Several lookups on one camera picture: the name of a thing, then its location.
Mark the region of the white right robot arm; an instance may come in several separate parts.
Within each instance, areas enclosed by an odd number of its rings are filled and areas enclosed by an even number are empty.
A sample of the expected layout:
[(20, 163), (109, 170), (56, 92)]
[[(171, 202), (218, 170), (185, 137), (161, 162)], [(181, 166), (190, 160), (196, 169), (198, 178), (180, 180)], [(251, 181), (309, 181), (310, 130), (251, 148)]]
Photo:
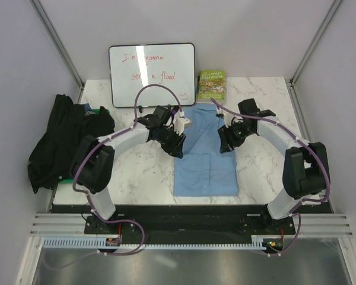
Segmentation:
[(267, 215), (260, 218), (265, 233), (275, 233), (281, 219), (293, 215), (305, 202), (323, 203), (330, 194), (330, 177), (326, 147), (310, 142), (288, 129), (269, 110), (258, 108), (254, 99), (238, 104), (238, 112), (216, 104), (217, 116), (224, 126), (218, 129), (220, 152), (229, 153), (240, 147), (249, 136), (257, 135), (274, 146), (284, 157), (283, 189), (266, 205)]

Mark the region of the light blue long sleeve shirt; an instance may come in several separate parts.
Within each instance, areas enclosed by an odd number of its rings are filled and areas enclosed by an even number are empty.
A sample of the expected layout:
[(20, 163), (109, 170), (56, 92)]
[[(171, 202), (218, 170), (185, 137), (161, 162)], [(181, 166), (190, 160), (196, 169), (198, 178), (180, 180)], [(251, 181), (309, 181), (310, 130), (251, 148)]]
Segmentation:
[(216, 106), (200, 103), (185, 109), (192, 126), (184, 131), (183, 157), (174, 161), (175, 197), (236, 196), (239, 191), (234, 152), (220, 153), (218, 129), (224, 120)]

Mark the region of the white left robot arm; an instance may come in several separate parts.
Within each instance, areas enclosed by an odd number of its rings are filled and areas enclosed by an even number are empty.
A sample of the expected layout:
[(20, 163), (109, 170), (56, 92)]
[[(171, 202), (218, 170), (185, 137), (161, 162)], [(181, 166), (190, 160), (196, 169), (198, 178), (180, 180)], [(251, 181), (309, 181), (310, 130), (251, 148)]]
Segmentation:
[(184, 130), (190, 124), (191, 120), (176, 107), (157, 106), (152, 114), (135, 118), (130, 127), (99, 138), (87, 135), (81, 140), (69, 170), (74, 178), (72, 188), (87, 197), (103, 232), (113, 233), (119, 224), (108, 190), (115, 160), (149, 141), (158, 142), (169, 156), (181, 159)]

